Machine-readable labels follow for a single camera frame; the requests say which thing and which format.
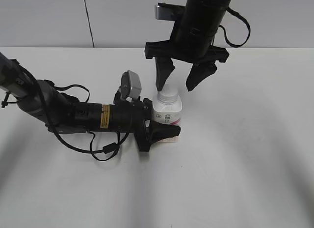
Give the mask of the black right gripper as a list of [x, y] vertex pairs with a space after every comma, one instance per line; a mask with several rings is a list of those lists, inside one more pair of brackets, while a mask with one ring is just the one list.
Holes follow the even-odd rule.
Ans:
[[180, 26], [181, 20], [177, 19], [172, 28], [170, 39], [147, 42], [145, 45], [145, 57], [147, 59], [155, 57], [157, 91], [162, 91], [165, 82], [175, 69], [171, 58], [194, 63], [186, 80], [187, 90], [192, 91], [200, 82], [216, 72], [215, 63], [210, 61], [225, 63], [229, 57], [225, 48], [209, 46], [207, 50], [196, 50], [188, 42], [176, 42], [175, 38], [179, 33]]

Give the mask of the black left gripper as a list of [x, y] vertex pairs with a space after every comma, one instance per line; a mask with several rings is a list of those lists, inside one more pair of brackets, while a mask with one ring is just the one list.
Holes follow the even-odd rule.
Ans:
[[[176, 125], [162, 124], [151, 120], [153, 102], [144, 98], [143, 102], [118, 101], [113, 105], [102, 105], [100, 130], [104, 132], [133, 133], [140, 152], [149, 152], [151, 145], [180, 134]], [[151, 120], [147, 127], [145, 122]]]

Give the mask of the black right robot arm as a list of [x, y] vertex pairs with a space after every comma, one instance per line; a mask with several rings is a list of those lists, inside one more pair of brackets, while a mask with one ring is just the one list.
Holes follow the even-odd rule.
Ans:
[[148, 42], [145, 57], [155, 59], [156, 87], [161, 91], [175, 69], [173, 60], [192, 64], [186, 80], [188, 91], [201, 81], [213, 75], [216, 62], [226, 62], [229, 53], [225, 48], [212, 45], [219, 25], [231, 0], [187, 0], [186, 5], [158, 3], [155, 17], [158, 20], [173, 21], [170, 38], [164, 41]]

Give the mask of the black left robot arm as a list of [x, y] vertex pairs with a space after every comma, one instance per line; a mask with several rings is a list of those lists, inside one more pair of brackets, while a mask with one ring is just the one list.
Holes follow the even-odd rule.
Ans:
[[153, 103], [141, 99], [139, 76], [126, 71], [112, 104], [80, 101], [66, 94], [49, 80], [37, 80], [15, 59], [0, 57], [0, 87], [25, 113], [42, 121], [57, 139], [63, 134], [95, 134], [114, 132], [117, 142], [104, 146], [100, 153], [116, 155], [129, 134], [133, 134], [138, 149], [148, 152], [152, 144], [180, 134], [180, 127], [152, 119]]

